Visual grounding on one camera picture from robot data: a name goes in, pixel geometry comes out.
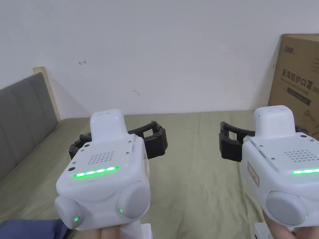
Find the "white wall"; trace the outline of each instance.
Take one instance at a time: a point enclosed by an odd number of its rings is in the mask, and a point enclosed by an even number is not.
[[[318,33],[318,9],[318,0],[2,1],[0,87],[45,66],[61,118],[254,109],[268,102],[280,35]]]

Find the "white plastic housing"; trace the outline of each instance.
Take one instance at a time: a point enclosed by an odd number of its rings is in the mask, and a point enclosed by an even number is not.
[[[77,230],[136,221],[147,212],[150,204],[149,164],[144,140],[127,133],[120,110],[94,113],[90,126],[92,142],[76,153],[56,183],[59,197],[67,198],[56,200],[58,213],[68,227]],[[113,167],[114,170],[74,177]],[[77,209],[61,210],[65,208],[65,201],[69,202],[69,207],[78,205],[80,220],[74,222]]]
[[[296,133],[285,106],[259,108],[254,113],[255,137],[246,136],[241,171],[262,209],[287,227],[319,225],[319,142]]]

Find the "black robotic claw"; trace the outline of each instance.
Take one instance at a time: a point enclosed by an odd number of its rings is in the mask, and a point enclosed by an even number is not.
[[[148,130],[152,130],[153,135],[144,137],[144,133]],[[130,130],[128,131],[128,133],[136,134],[137,136],[144,139],[146,153],[149,159],[162,156],[165,154],[165,150],[168,146],[166,130],[162,128],[162,126],[160,126],[156,121],[152,121],[151,123],[144,125],[140,128]],[[79,139],[70,146],[69,154],[71,159],[73,159],[73,157],[79,151],[80,148],[82,148],[86,143],[91,141],[92,136],[90,132],[87,134],[81,134]]]
[[[295,129],[296,132],[308,134],[307,130],[298,126],[295,126]],[[236,140],[229,138],[229,132],[233,132],[237,135]],[[219,150],[221,152],[222,158],[241,162],[242,144],[246,136],[255,136],[255,131],[240,129],[227,124],[224,121],[221,122],[219,133]]]

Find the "wooden bed frame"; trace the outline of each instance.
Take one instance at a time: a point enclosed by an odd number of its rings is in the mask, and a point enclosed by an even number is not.
[[[53,108],[54,108],[54,111],[55,111],[55,114],[56,114],[56,118],[57,118],[58,122],[60,122],[61,118],[60,118],[58,107],[56,105],[56,101],[54,99],[54,95],[53,95],[53,91],[52,91],[52,88],[51,88],[51,85],[50,85],[50,81],[49,81],[49,77],[48,77],[48,74],[47,74],[47,70],[43,66],[34,67],[33,68],[33,74],[37,74],[37,73],[42,73],[43,74],[45,83],[46,83],[48,91],[49,91],[51,102],[52,102],[52,105],[53,105]]]

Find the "human hand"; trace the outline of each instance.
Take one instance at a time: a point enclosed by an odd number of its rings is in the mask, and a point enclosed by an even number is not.
[[[83,231],[83,239],[120,239],[120,226]]]
[[[271,220],[263,211],[263,217],[274,239],[319,239],[319,227],[303,227],[297,233],[290,232],[285,226],[282,226]]]

